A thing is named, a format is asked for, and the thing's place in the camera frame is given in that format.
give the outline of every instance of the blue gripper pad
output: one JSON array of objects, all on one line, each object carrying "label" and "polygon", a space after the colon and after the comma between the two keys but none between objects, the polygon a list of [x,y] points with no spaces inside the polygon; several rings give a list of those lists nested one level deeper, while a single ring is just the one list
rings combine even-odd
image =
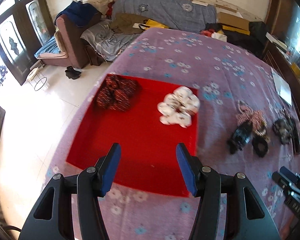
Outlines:
[{"label": "blue gripper pad", "polygon": [[177,145],[176,156],[183,176],[183,180],[186,183],[187,190],[191,192],[193,196],[195,196],[197,194],[198,189],[195,185],[195,174],[191,167],[192,157],[183,143],[179,143]]},{"label": "blue gripper pad", "polygon": [[111,189],[114,176],[117,172],[119,161],[121,158],[120,144],[114,143],[103,161],[99,174],[103,173],[101,193],[103,196]]}]

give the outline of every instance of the door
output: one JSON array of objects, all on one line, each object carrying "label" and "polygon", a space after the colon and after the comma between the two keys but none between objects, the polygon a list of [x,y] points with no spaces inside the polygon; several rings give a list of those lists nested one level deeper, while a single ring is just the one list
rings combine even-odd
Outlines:
[{"label": "door", "polygon": [[4,0],[0,5],[0,56],[22,85],[34,54],[55,31],[45,0]]}]

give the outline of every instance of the floor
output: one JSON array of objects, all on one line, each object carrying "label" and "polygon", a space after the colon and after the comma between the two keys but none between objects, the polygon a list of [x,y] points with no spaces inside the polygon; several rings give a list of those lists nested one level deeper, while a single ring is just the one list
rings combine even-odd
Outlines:
[{"label": "floor", "polygon": [[63,132],[108,66],[88,65],[77,80],[68,79],[64,67],[46,66],[42,73],[48,84],[37,92],[8,74],[0,88],[0,106],[6,110],[0,139],[0,204],[8,224],[22,228]]}]

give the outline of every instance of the metal screw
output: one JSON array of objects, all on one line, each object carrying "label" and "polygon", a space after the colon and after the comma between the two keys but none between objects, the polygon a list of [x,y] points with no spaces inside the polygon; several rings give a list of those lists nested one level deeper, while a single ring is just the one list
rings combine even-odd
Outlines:
[{"label": "metal screw", "polygon": [[208,172],[211,171],[211,168],[208,167],[208,166],[203,166],[203,167],[202,167],[202,171],[208,173]]},{"label": "metal screw", "polygon": [[55,179],[55,180],[60,179],[61,174],[60,173],[54,174],[52,178]]},{"label": "metal screw", "polygon": [[94,173],[96,171],[95,167],[89,167],[87,168],[87,173]]},{"label": "metal screw", "polygon": [[239,173],[237,174],[237,177],[238,177],[239,179],[244,179],[244,178],[246,177],[246,175],[245,175],[244,173],[242,173],[242,172],[239,172]]}]

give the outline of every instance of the pink bedspread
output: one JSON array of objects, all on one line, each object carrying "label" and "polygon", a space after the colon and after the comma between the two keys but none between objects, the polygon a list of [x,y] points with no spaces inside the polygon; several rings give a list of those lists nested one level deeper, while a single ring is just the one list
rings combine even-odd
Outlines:
[{"label": "pink bedspread", "polygon": [[[202,35],[169,29],[150,29],[140,35],[114,63],[108,73],[144,77],[200,90],[197,156],[217,172],[234,175],[244,172],[252,182],[278,229],[292,213],[283,205],[282,191],[271,180],[273,171],[286,166],[300,172],[300,155],[292,145],[281,145],[271,129],[287,105],[277,95],[271,68],[244,49]],[[53,173],[77,174],[79,169],[65,162],[71,143],[86,109],[104,75],[95,84],[61,139],[51,161],[46,183]],[[269,152],[259,158],[251,143],[230,155],[226,140],[236,129],[237,102],[243,100],[254,110],[261,109],[271,138]],[[298,118],[294,108],[288,112]],[[81,239],[76,198],[73,201],[75,236]],[[172,239],[189,237],[199,199],[139,192],[113,184],[105,198],[99,198],[110,239]],[[223,239],[226,196],[222,196],[217,239]]]}]

